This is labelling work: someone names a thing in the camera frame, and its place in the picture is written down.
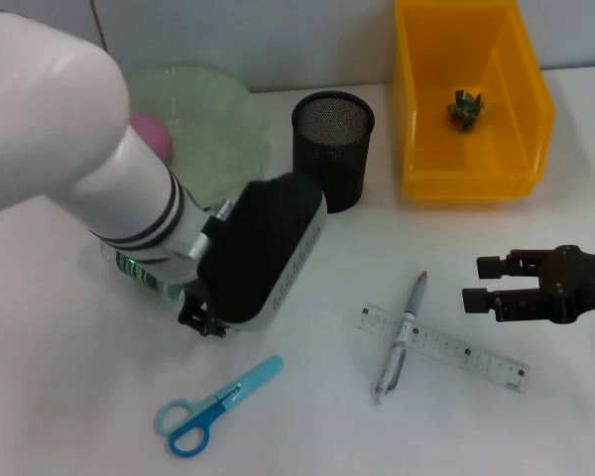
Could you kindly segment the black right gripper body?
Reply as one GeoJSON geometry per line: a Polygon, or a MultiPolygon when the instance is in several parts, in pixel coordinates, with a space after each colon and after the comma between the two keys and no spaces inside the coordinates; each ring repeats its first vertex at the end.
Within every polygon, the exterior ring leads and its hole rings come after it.
{"type": "Polygon", "coordinates": [[[595,254],[563,245],[549,252],[538,268],[545,297],[545,318],[556,324],[573,323],[595,310],[595,254]]]}

